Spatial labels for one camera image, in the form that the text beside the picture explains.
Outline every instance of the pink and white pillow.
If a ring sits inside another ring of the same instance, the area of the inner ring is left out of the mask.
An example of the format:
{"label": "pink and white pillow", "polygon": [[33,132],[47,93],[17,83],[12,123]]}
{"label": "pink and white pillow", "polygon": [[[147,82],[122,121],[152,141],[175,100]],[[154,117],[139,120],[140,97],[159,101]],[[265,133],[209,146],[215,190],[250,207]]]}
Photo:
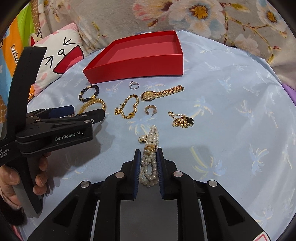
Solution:
{"label": "pink and white pillow", "polygon": [[34,84],[35,96],[60,78],[71,66],[88,56],[74,23],[52,33],[33,46],[47,47]]}

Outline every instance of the red and white sticker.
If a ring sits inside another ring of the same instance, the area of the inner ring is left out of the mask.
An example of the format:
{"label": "red and white sticker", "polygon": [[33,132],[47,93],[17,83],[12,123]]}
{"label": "red and white sticker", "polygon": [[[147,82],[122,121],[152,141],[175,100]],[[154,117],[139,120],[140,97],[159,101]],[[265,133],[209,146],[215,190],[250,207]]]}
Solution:
{"label": "red and white sticker", "polygon": [[258,235],[257,238],[255,238],[253,241],[270,241],[268,238],[266,232],[262,232],[261,234]]}

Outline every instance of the black clover pendant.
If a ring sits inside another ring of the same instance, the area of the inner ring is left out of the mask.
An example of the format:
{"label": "black clover pendant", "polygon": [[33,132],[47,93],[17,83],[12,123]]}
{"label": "black clover pendant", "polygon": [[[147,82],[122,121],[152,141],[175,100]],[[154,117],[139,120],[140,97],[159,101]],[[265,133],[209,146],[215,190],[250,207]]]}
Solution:
{"label": "black clover pendant", "polygon": [[193,126],[193,119],[186,116],[186,121],[189,126]]}

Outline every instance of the open red box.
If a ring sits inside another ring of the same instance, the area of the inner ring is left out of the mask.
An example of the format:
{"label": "open red box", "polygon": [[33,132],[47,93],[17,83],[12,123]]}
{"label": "open red box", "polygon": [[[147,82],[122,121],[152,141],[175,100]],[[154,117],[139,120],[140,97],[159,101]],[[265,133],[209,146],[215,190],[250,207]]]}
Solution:
{"label": "open red box", "polygon": [[113,41],[83,70],[91,84],[134,77],[182,75],[183,52],[175,31]]}

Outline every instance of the watch face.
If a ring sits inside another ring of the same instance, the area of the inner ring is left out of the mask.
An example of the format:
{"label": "watch face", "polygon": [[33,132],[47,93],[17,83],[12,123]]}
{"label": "watch face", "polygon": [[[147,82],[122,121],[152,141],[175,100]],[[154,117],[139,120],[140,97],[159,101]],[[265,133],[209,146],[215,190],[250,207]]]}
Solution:
{"label": "watch face", "polygon": [[149,97],[152,97],[154,96],[154,92],[153,91],[146,91],[143,93],[143,97],[145,98],[149,98]]}

